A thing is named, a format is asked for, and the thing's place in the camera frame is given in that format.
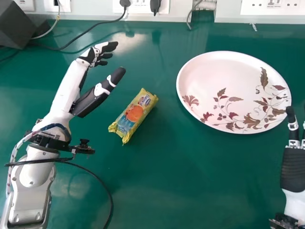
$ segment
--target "green tabletop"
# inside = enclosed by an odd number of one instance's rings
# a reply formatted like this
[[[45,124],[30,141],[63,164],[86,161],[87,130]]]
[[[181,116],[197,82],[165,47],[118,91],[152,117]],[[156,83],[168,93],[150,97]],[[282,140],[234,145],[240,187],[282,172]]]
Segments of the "green tabletop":
[[[94,23],[61,21],[54,37],[36,42],[62,46]],[[66,52],[29,46],[0,63],[1,164],[8,162],[24,132],[48,113],[67,68],[84,48],[118,41],[109,64],[91,69],[83,90],[119,66],[127,69],[126,75],[99,108],[70,122],[72,143],[87,138],[96,149],[89,158],[79,155],[74,162],[104,179],[113,195],[109,228],[269,228],[268,219],[285,207],[279,176],[287,123],[255,135],[220,132],[192,117],[175,87],[177,74],[189,59],[217,50],[243,52],[270,64],[285,78],[302,122],[305,26],[257,25],[257,29],[216,24],[211,13],[196,13],[192,31],[183,23],[118,22],[95,28]],[[12,52],[1,50],[0,59]],[[122,146],[107,128],[142,87],[157,94],[159,102]],[[19,154],[25,154],[25,146]],[[104,189],[78,168],[62,164],[56,168],[48,228],[101,228],[109,210]],[[0,167],[1,206],[6,175],[7,168]]]

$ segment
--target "power socket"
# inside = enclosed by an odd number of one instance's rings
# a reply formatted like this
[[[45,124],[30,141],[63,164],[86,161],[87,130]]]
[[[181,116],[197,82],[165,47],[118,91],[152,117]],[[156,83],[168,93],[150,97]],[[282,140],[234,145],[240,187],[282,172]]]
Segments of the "power socket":
[[[71,12],[71,0],[44,0],[44,9],[47,12],[58,12],[59,3],[61,12]]]
[[[35,11],[34,0],[14,0],[23,11]]]
[[[153,15],[150,7],[150,0],[130,0],[131,6],[127,7],[127,13],[145,13]],[[120,5],[120,0],[112,0],[113,12],[123,13],[124,8]],[[170,0],[162,0],[158,14],[169,14]]]
[[[304,0],[243,0],[241,15],[305,15]]]

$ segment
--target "white robotic hand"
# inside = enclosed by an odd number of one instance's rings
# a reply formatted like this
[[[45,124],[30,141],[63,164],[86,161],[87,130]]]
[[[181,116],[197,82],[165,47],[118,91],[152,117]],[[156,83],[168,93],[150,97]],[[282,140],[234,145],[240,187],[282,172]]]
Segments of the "white robotic hand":
[[[126,70],[115,70],[106,80],[96,84],[80,97],[87,72],[103,59],[112,57],[117,42],[96,44],[81,54],[68,68],[52,102],[50,112],[33,127],[12,152],[7,182],[7,199],[2,213],[0,229],[21,227],[45,229],[51,206],[50,186],[55,179],[54,161],[59,160],[59,150],[92,154],[94,150],[83,140],[79,146],[69,146],[71,131],[69,121],[85,117],[98,107],[116,87]],[[27,155],[15,162],[17,150],[23,142],[30,141]]]
[[[305,229],[305,131],[299,139],[299,125],[292,107],[288,115],[289,144],[286,146],[280,185],[286,195],[284,214],[277,213],[270,219],[272,229]]]

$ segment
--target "biscuit packet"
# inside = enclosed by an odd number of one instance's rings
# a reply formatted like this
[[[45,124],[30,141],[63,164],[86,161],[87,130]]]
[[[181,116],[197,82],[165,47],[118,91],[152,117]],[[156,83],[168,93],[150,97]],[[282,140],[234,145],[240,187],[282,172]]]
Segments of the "biscuit packet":
[[[122,138],[123,144],[126,144],[158,100],[156,95],[142,88],[124,112],[108,127],[108,131],[115,132]]]

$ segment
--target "floral plate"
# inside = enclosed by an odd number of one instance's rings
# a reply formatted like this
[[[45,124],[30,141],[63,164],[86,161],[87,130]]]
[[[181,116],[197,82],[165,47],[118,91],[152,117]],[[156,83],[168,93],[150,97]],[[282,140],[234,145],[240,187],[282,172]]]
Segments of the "floral plate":
[[[181,103],[204,124],[234,134],[255,134],[279,125],[291,105],[282,76],[265,62],[239,52],[208,52],[180,70]]]

